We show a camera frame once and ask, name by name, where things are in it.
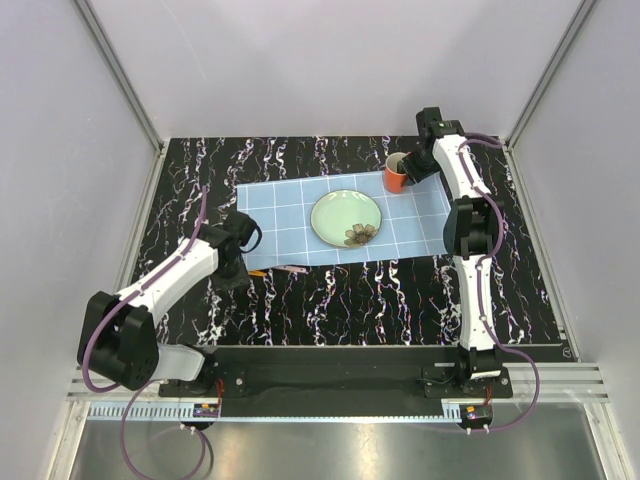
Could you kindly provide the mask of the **orange mug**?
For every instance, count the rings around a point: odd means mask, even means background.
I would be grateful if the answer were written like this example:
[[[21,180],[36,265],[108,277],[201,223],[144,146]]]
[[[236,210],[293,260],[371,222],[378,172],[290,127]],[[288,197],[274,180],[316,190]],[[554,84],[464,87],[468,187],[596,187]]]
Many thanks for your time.
[[[384,187],[391,194],[401,194],[404,191],[408,176],[400,169],[400,164],[406,156],[405,152],[396,152],[385,160]]]

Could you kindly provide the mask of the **green floral plate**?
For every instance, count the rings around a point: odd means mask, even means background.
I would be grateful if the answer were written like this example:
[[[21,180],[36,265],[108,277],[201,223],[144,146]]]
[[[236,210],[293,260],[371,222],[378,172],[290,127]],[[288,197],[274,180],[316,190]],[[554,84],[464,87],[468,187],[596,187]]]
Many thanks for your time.
[[[383,214],[368,195],[355,190],[335,190],[313,206],[310,224],[325,243],[339,248],[367,245],[378,234]]]

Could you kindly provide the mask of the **blue checked placemat cloth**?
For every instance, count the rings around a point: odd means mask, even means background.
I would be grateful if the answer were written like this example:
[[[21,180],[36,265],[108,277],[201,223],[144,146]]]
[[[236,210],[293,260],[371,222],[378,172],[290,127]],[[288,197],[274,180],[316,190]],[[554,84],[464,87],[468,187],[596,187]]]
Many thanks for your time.
[[[392,194],[377,171],[241,184],[237,209],[262,231],[245,263],[263,270],[442,255],[450,205],[438,177]]]

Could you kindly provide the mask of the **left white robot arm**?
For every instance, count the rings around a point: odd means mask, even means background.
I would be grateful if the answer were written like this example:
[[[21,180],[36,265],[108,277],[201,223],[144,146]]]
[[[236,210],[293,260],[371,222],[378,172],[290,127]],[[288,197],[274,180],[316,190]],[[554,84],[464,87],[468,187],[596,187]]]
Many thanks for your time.
[[[223,289],[248,279],[242,254],[255,227],[203,224],[148,274],[115,294],[99,291],[87,303],[77,351],[85,386],[93,393],[140,390],[153,381],[181,381],[196,396],[215,386],[216,372],[196,347],[160,343],[162,318],[206,278]]]

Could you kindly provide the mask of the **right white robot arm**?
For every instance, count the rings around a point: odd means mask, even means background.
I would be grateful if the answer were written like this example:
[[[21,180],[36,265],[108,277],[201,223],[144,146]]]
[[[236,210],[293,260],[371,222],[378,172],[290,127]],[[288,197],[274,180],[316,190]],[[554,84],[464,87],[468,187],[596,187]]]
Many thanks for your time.
[[[502,358],[493,326],[490,276],[493,258],[504,238],[501,207],[476,170],[470,147],[501,150],[491,136],[467,133],[457,120],[444,120],[437,107],[416,115],[417,150],[398,161],[403,184],[417,185],[441,174],[452,196],[443,228],[445,250],[454,260],[459,281],[461,333],[453,372],[445,377],[466,396],[482,396],[501,375]]]

